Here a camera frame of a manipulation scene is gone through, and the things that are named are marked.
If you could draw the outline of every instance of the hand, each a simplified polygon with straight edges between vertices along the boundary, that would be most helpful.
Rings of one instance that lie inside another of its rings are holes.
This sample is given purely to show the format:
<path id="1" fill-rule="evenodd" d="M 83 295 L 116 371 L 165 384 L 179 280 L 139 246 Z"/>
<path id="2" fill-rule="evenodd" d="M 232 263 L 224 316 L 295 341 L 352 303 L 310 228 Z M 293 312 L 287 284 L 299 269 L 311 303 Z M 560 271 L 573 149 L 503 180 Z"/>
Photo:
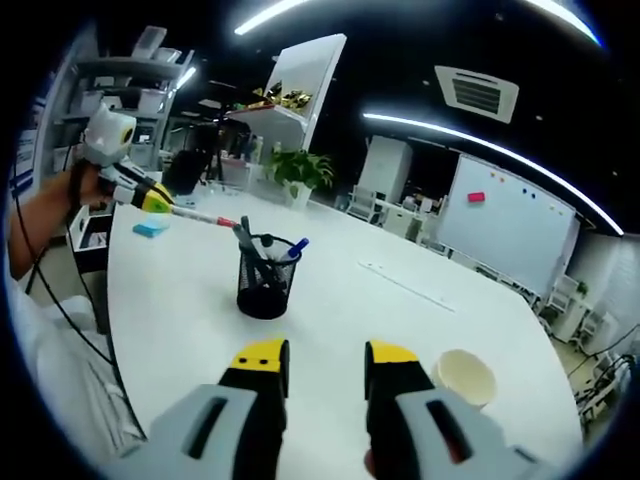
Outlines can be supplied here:
<path id="1" fill-rule="evenodd" d="M 80 204 L 97 206 L 101 202 L 110 201 L 110 197 L 100 191 L 98 187 L 98 175 L 100 171 L 93 165 L 88 165 L 84 170 L 82 181 L 80 183 Z M 46 185 L 47 189 L 55 192 L 56 196 L 68 200 L 69 182 L 71 180 L 71 172 L 61 172 L 53 177 Z"/>
<path id="2" fill-rule="evenodd" d="M 80 184 L 80 203 L 82 205 L 96 205 L 109 202 L 111 198 L 100 191 L 98 176 L 100 171 L 93 165 L 87 166 Z"/>

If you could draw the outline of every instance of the white table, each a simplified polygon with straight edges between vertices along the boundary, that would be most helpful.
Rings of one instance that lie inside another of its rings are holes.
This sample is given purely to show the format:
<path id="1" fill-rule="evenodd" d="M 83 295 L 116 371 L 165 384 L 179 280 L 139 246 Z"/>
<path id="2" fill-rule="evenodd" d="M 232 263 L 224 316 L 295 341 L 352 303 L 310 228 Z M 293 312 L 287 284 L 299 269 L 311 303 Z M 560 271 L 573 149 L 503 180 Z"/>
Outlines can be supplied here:
<path id="1" fill-rule="evenodd" d="M 396 205 L 395 203 L 390 203 L 380 198 L 376 198 L 376 205 L 382 207 L 385 210 L 396 210 L 398 212 L 406 213 L 409 215 L 413 215 L 415 218 L 420 218 L 422 213 L 418 211 L 412 211 L 408 208 L 404 208 L 402 205 Z"/>
<path id="2" fill-rule="evenodd" d="M 417 245 L 310 203 L 304 212 L 248 194 L 210 196 L 200 210 L 239 219 L 254 232 L 308 237 L 287 313 L 274 321 L 236 307 L 239 252 L 231 230 L 171 218 L 155 239 L 131 232 L 146 214 L 115 212 L 108 299 L 116 360 L 145 431 L 202 383 L 217 383 L 233 356 L 253 341 L 291 343 L 288 429 L 280 479 L 370 479 L 362 466 L 364 344 L 403 345 L 427 371 L 445 350 L 465 348 L 495 372 L 496 399 L 483 410 L 555 464 L 581 450 L 576 407 L 562 366 L 524 300 L 475 272 Z M 362 267 L 420 290 L 416 295 Z"/>

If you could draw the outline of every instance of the robotic arm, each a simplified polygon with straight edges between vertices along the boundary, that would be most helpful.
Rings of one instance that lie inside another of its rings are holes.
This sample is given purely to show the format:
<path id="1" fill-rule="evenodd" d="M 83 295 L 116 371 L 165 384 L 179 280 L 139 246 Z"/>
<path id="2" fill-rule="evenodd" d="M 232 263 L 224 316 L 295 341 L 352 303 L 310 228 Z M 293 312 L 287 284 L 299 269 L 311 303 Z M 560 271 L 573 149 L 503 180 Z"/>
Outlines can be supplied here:
<path id="1" fill-rule="evenodd" d="M 166 188 L 127 156 L 135 128 L 134 117 L 101 103 L 84 132 L 84 157 L 100 169 L 99 187 L 114 200 L 145 212 L 171 213 L 174 202 Z"/>

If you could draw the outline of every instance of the black cable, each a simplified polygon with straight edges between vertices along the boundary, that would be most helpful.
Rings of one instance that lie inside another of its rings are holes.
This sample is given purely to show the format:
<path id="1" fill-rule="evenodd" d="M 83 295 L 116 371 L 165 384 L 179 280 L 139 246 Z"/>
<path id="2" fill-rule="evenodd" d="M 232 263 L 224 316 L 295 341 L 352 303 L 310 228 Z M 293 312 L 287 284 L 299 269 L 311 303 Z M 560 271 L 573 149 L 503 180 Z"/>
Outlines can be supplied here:
<path id="1" fill-rule="evenodd" d="M 73 142 L 70 142 L 69 144 L 69 148 L 67 148 L 67 155 L 65 156 L 64 159 L 64 165 L 62 167 L 62 171 L 66 171 L 67 170 L 67 162 L 69 161 L 69 154 L 71 153 L 71 149 L 73 148 Z M 69 226 L 69 220 L 66 219 L 64 222 L 64 225 L 67 229 L 67 236 L 68 238 L 71 239 L 71 228 Z M 96 303 L 93 299 L 93 295 L 91 295 L 91 292 L 89 291 L 89 287 L 87 286 L 87 283 L 85 282 L 82 273 L 80 272 L 80 266 L 78 265 L 78 261 L 76 260 L 76 256 L 75 253 L 73 252 L 73 246 L 71 247 L 71 256 L 73 257 L 73 263 L 76 265 L 76 271 L 78 272 L 78 277 L 80 278 L 80 282 L 82 283 L 82 286 L 84 287 L 84 291 L 87 294 L 87 297 L 89 298 L 89 303 L 91 303 L 91 309 L 93 310 L 93 315 L 96 318 L 96 321 L 98 320 L 98 309 L 96 308 Z"/>
<path id="2" fill-rule="evenodd" d="M 14 171 L 14 176 L 17 177 L 18 169 L 17 169 L 17 166 L 16 166 L 15 162 L 13 164 L 13 171 Z M 78 326 L 75 323 L 73 323 L 73 320 L 71 320 L 71 317 L 69 317 L 69 314 L 66 312 L 64 307 L 60 304 L 60 302 L 58 301 L 57 297 L 53 293 L 53 290 L 51 290 L 51 286 L 49 285 L 47 280 L 44 278 L 44 274 L 42 273 L 42 270 L 40 269 L 40 265 L 36 263 L 37 256 L 36 256 L 35 251 L 33 249 L 33 245 L 31 245 L 31 241 L 29 240 L 29 235 L 27 234 L 27 227 L 26 227 L 26 225 L 24 223 L 24 218 L 22 217 L 22 209 L 20 207 L 20 199 L 18 197 L 19 197 L 19 195 L 15 195 L 14 198 L 15 198 L 15 201 L 16 201 L 16 213 L 18 214 L 18 220 L 20 221 L 20 228 L 22 230 L 22 235 L 24 236 L 24 241 L 25 241 L 25 244 L 27 245 L 27 249 L 29 250 L 29 254 L 31 255 L 31 261 L 34 264 L 33 268 L 38 273 L 38 276 L 40 277 L 40 280 L 42 281 L 42 284 L 44 285 L 44 288 L 47 290 L 47 292 L 49 293 L 49 296 L 51 297 L 51 300 L 53 300 L 53 303 L 55 303 L 56 307 L 58 307 L 58 310 L 60 310 L 60 313 L 62 313 L 62 315 L 67 320 L 67 322 L 69 323 L 71 328 L 73 328 L 73 330 L 75 330 L 75 332 L 80 336 L 80 338 L 82 338 L 82 340 L 84 340 L 84 342 L 95 353 L 97 353 L 100 358 L 102 358 L 109 365 L 113 366 L 113 363 L 111 362 L 111 360 L 109 358 L 107 358 L 93 343 L 91 343 L 89 341 L 89 339 L 84 336 L 84 334 L 78 328 Z"/>
<path id="3" fill-rule="evenodd" d="M 600 355 L 601 353 L 605 353 L 605 352 L 607 352 L 607 351 L 611 350 L 611 349 L 612 349 L 613 347 L 615 347 L 616 345 L 618 345 L 620 342 L 622 342 L 622 340 L 624 340 L 624 339 L 625 339 L 625 338 L 627 338 L 629 335 L 631 335 L 631 333 L 632 333 L 636 328 L 638 328 L 638 326 L 640 326 L 640 324 L 635 324 L 633 327 L 631 327 L 631 328 L 629 329 L 629 331 L 628 331 L 627 333 L 625 333 L 622 337 L 620 337 L 616 342 L 614 342 L 614 343 L 613 343 L 613 345 L 611 345 L 611 346 L 609 346 L 609 347 L 605 348 L 604 350 L 600 350 L 599 352 L 594 352 L 594 353 L 592 353 L 591 355 L 587 355 L 587 357 L 586 357 L 582 362 L 580 362 L 576 368 L 574 368 L 573 370 L 571 370 L 571 371 L 569 372 L 569 375 L 567 375 L 567 377 L 571 377 L 571 375 L 573 375 L 574 373 L 576 373 L 576 371 L 578 371 L 578 369 L 579 369 L 582 365 L 584 365 L 585 363 L 587 363 L 587 361 L 588 361 L 590 358 L 593 358 L 593 357 L 595 357 L 596 355 Z"/>
<path id="4" fill-rule="evenodd" d="M 607 375 L 610 372 L 613 372 L 613 375 L 615 377 L 615 375 L 616 375 L 616 373 L 618 373 L 618 370 L 620 369 L 620 367 L 621 366 L 625 366 L 625 365 L 627 366 L 627 368 L 629 368 L 629 370 L 631 370 L 631 368 L 633 366 L 633 362 L 626 355 L 622 356 L 622 357 L 619 357 L 619 358 L 616 358 L 611 363 L 611 365 L 609 365 L 607 368 L 605 368 L 603 370 L 603 372 L 593 382 L 593 387 L 591 387 L 590 393 L 588 395 L 585 395 L 585 397 L 580 400 L 580 402 L 584 402 L 585 403 L 585 406 L 583 406 L 582 409 L 580 410 L 580 412 L 578 412 L 578 413 L 582 414 L 586 410 L 586 404 L 589 403 L 593 398 L 595 398 L 600 393 L 600 389 L 598 388 L 598 384 L 600 383 L 600 380 L 602 380 L 604 378 L 604 376 Z"/>

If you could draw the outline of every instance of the black ceiling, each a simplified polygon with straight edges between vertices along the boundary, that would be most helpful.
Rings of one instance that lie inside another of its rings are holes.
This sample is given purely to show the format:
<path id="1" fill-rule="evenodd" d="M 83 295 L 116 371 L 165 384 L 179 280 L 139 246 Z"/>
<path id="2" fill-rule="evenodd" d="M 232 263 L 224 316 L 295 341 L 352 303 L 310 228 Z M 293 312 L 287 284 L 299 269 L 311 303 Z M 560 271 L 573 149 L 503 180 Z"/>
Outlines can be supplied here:
<path id="1" fill-rule="evenodd" d="M 603 233 L 613 233 L 566 189 L 529 167 L 470 142 L 362 118 L 363 112 L 375 111 L 446 126 L 508 148 L 584 192 L 625 232 L 640 233 L 634 201 L 640 169 L 632 141 L 638 131 L 634 88 L 640 42 L 631 43 L 633 25 L 624 21 L 631 7 L 593 0 L 574 9 L 602 48 L 524 0 L 309 0 L 244 36 L 234 35 L 265 3 L 199 2 L 178 4 L 170 14 L 99 18 L 101 43 L 112 54 L 129 54 L 144 26 L 154 24 L 169 30 L 164 45 L 194 48 L 198 73 L 176 98 L 174 109 L 181 111 L 204 108 L 197 102 L 208 96 L 207 80 L 262 87 L 274 65 L 272 56 L 283 48 L 344 33 L 348 40 L 311 146 L 335 159 L 343 182 L 357 179 L 367 136 L 419 137 L 507 167 L 570 201 Z M 519 85 L 512 122 L 446 106 L 435 65 Z"/>

